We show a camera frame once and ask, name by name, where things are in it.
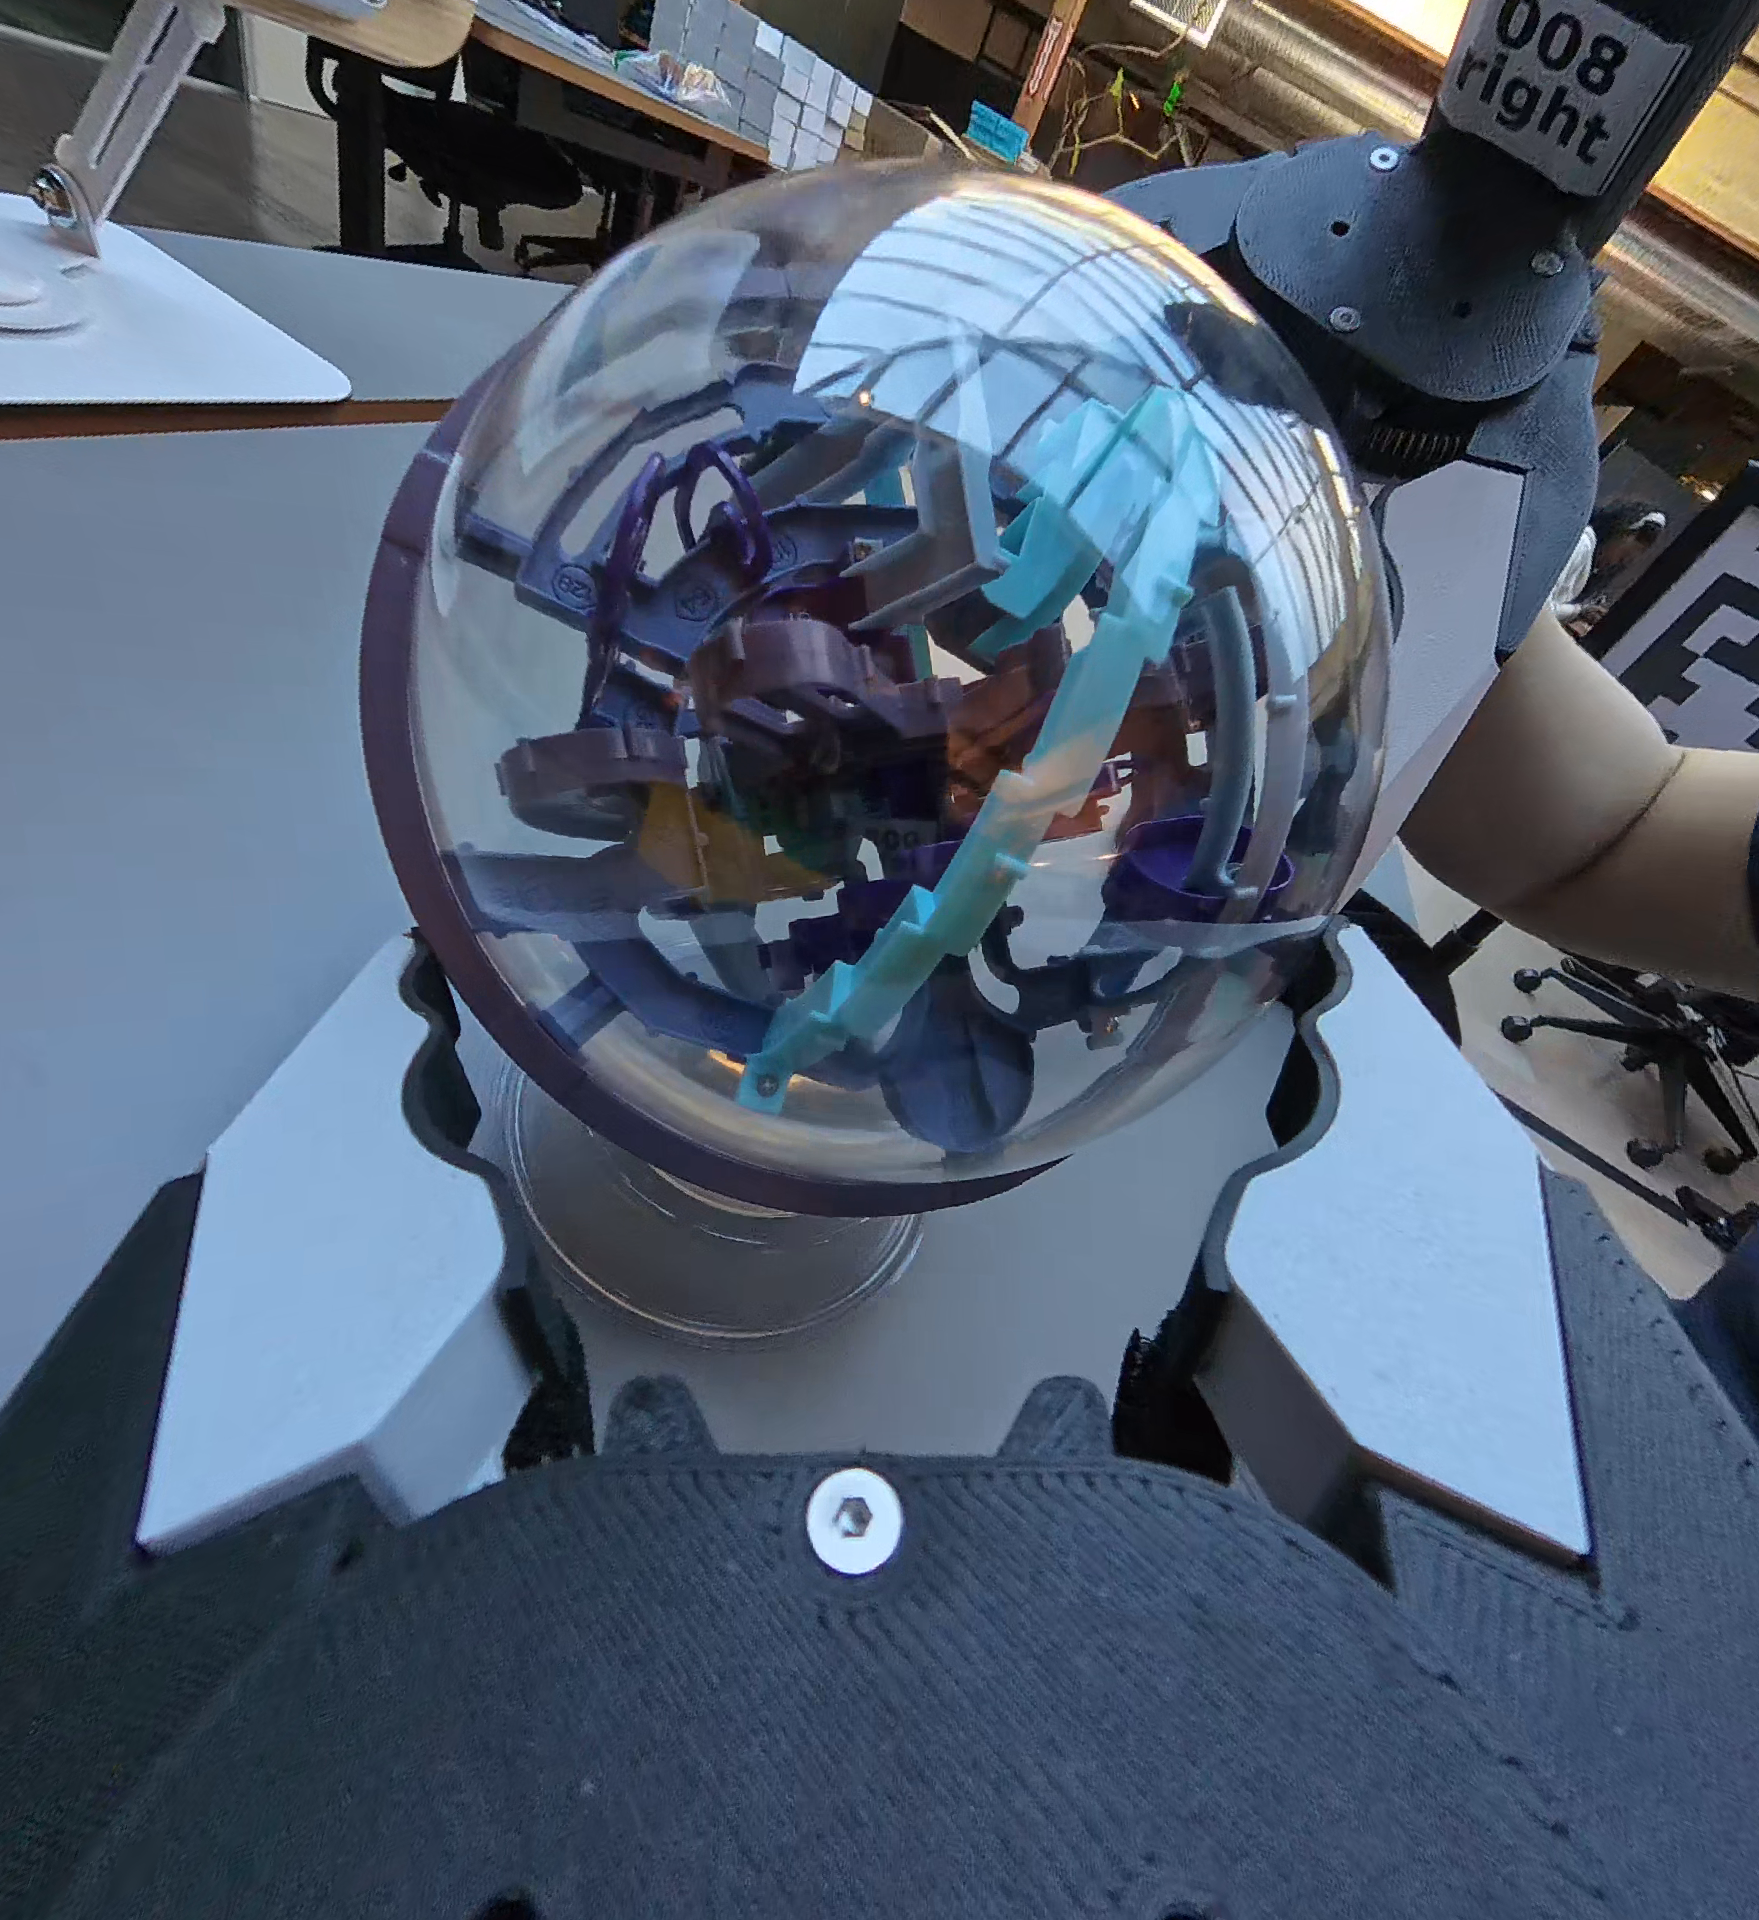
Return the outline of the black swivel chair base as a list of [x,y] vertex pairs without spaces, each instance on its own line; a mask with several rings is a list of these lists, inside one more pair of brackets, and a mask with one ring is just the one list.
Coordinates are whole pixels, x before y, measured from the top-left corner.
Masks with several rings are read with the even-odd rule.
[[1739,1089],[1741,1073],[1759,1068],[1759,1002],[1572,954],[1512,972],[1520,996],[1546,985],[1576,994],[1587,1014],[1507,1014],[1501,1036],[1511,1045],[1544,1031],[1581,1036],[1612,1046],[1621,1071],[1648,1077],[1655,1122],[1626,1139],[1631,1166],[1650,1171],[1690,1157],[1729,1178],[1759,1159],[1759,1116]]

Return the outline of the clear plastic ball stand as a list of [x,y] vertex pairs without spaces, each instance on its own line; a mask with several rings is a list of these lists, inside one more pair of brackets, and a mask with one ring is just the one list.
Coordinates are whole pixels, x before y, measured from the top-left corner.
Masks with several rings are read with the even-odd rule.
[[501,1170],[546,1266],[657,1335],[744,1346],[809,1332],[883,1293],[918,1213],[819,1216],[721,1197],[573,1116],[522,1068],[493,1081]]

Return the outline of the stack of white boxes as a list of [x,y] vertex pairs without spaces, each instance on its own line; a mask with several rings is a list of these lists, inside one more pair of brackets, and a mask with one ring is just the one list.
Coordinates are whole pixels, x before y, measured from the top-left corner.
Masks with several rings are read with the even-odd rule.
[[751,4],[653,2],[650,84],[762,146],[776,171],[860,156],[872,95]]

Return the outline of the black office chair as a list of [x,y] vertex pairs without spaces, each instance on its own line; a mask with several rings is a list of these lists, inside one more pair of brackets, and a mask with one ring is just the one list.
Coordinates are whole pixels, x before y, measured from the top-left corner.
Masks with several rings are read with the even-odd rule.
[[[478,269],[461,213],[474,213],[482,248],[498,252],[508,208],[559,213],[584,193],[578,165],[552,136],[455,96],[459,57],[399,67],[308,38],[305,81],[336,127],[336,252]],[[384,179],[414,179],[444,212],[440,240],[386,244]]]

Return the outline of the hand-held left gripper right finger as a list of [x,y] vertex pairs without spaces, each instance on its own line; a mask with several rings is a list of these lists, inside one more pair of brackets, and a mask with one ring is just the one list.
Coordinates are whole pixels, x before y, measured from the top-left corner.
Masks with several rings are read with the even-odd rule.
[[1171,1171],[1180,1106],[1236,1157],[1180,1295],[1136,1330],[1120,1452],[1238,1467],[1322,1534],[1397,1492],[1559,1569],[1592,1556],[1542,1168],[1365,931],[1331,919],[1281,1002],[1281,1114],[1192,1083],[1122,1133]]

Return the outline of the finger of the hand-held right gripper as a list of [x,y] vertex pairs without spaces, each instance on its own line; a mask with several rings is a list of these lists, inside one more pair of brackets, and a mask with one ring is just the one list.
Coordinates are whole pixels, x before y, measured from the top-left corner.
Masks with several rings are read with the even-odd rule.
[[1460,460],[1373,497],[1400,611],[1370,854],[1397,835],[1494,677],[1522,491],[1517,470]]
[[1174,300],[1256,300],[1236,254],[1235,220],[1260,158],[1213,160],[1118,183],[1102,198],[1158,227],[1178,252],[1168,291]]

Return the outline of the clear plastic maze ball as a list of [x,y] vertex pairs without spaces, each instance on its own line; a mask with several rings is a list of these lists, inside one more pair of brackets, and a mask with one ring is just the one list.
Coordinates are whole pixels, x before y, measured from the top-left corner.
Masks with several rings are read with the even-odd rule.
[[363,755],[559,1106],[744,1203],[924,1211],[1308,969],[1390,649],[1361,486],[1217,272],[1075,188],[854,163],[655,227],[447,413]]

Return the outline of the wooden work table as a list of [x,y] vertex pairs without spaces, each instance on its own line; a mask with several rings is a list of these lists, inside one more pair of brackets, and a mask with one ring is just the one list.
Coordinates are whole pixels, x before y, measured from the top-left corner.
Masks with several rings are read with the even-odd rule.
[[635,113],[655,127],[683,132],[697,140],[706,155],[721,152],[747,171],[771,168],[771,151],[761,138],[699,110],[683,109],[655,89],[621,76],[608,57],[597,60],[582,54],[573,39],[560,36],[552,24],[543,22],[522,4],[478,2],[470,39],[545,76],[554,86],[573,89],[597,103]]

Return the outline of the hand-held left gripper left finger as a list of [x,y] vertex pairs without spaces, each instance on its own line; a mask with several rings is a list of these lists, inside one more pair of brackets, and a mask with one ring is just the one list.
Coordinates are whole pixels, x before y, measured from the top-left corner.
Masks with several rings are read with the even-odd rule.
[[136,1543],[194,1547],[331,1480],[410,1522],[592,1449],[576,1326],[533,1257],[428,947],[378,947],[203,1163]]

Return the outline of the person's right forearm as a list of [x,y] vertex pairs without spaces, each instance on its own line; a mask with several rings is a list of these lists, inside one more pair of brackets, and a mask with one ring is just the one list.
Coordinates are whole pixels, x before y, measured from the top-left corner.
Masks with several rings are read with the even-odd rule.
[[1551,611],[1402,836],[1541,941],[1759,1002],[1759,751],[1668,740]]

